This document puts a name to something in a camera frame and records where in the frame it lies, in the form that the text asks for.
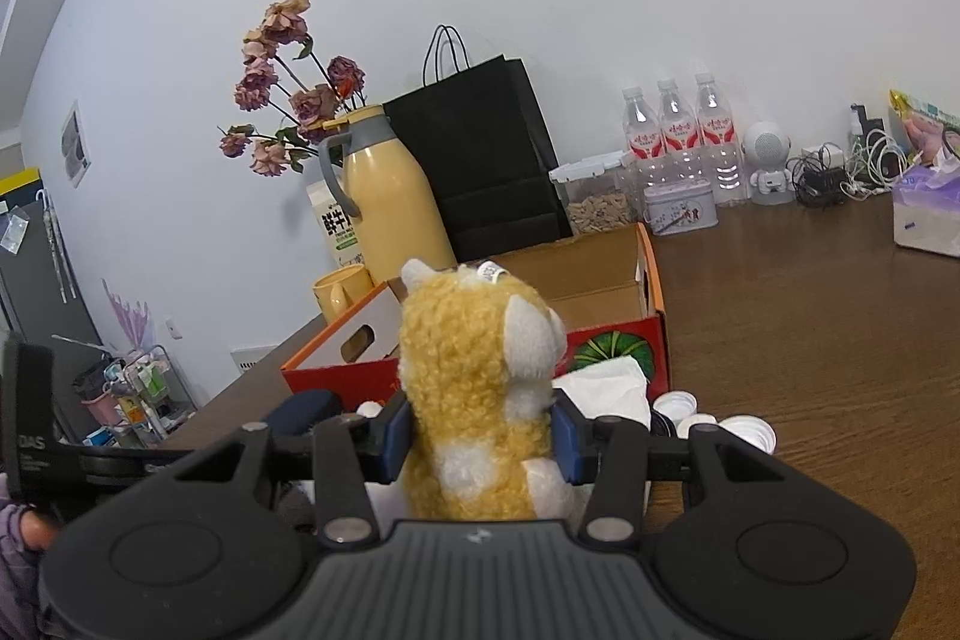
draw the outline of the wooden table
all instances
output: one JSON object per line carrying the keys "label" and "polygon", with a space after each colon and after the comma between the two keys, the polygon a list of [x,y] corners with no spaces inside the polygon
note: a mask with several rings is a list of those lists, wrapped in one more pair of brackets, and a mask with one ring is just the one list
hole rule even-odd
{"label": "wooden table", "polygon": [[[960,634],[960,261],[895,247],[889,197],[731,208],[658,239],[675,389],[769,421],[776,454],[917,557],[896,637]],[[679,511],[659,486],[651,521]]]}

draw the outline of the yellow thermos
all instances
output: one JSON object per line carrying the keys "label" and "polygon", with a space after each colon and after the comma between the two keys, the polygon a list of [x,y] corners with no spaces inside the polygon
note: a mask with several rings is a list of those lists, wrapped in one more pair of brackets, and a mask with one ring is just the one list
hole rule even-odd
{"label": "yellow thermos", "polygon": [[[400,276],[400,266],[419,258],[435,269],[457,261],[440,220],[424,170],[390,126],[380,105],[348,112],[347,130],[320,143],[320,168],[343,208],[373,282]],[[344,146],[344,185],[330,163],[330,148]]]}

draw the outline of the yellow mug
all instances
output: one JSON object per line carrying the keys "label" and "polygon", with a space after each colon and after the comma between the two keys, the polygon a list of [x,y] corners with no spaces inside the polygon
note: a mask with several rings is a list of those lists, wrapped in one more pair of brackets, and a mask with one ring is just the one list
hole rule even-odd
{"label": "yellow mug", "polygon": [[342,266],[313,284],[313,295],[328,324],[339,319],[372,290],[373,280],[363,263]]}

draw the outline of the person's arm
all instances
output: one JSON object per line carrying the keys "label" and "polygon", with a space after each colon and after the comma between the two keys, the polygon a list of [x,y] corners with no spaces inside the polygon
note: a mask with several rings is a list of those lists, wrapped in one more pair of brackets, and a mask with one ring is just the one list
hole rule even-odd
{"label": "person's arm", "polygon": [[0,474],[0,637],[40,637],[37,568],[55,535],[56,526],[35,509],[11,501],[7,476]]}

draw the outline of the tissue box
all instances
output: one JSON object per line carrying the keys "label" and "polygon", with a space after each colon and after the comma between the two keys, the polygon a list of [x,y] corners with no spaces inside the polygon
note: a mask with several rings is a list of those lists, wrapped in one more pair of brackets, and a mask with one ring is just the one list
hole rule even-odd
{"label": "tissue box", "polygon": [[[557,374],[605,357],[632,355],[647,375],[651,400],[669,390],[664,295],[643,225],[561,239],[493,260],[536,287],[563,319],[568,352]],[[394,324],[398,327],[398,302],[404,297],[402,282],[390,280],[319,333],[281,367],[291,391],[332,390],[347,408],[389,399],[400,387],[397,358],[382,348],[355,357],[343,348],[357,339],[358,328],[371,325],[380,345],[397,345]]]}
{"label": "tissue box", "polygon": [[918,165],[893,186],[894,242],[960,258],[960,178],[931,188],[933,177]]}

